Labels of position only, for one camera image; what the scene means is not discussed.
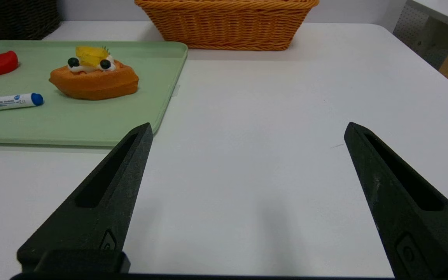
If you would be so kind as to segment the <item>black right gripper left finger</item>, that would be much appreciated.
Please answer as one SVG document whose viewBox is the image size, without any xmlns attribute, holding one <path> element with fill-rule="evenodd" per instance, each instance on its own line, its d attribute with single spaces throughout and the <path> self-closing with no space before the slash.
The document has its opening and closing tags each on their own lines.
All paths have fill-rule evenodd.
<svg viewBox="0 0 448 280">
<path fill-rule="evenodd" d="M 127 273 L 123 252 L 153 142 L 149 123 L 127 133 L 24 242 L 24 273 Z"/>
</svg>

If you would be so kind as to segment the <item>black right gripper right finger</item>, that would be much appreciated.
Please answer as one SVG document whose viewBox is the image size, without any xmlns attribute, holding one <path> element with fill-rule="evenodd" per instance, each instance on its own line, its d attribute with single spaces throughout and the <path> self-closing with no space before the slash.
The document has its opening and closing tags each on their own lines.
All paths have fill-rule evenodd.
<svg viewBox="0 0 448 280">
<path fill-rule="evenodd" d="M 448 199 L 368 128 L 344 140 L 394 276 L 448 279 Z"/>
</svg>

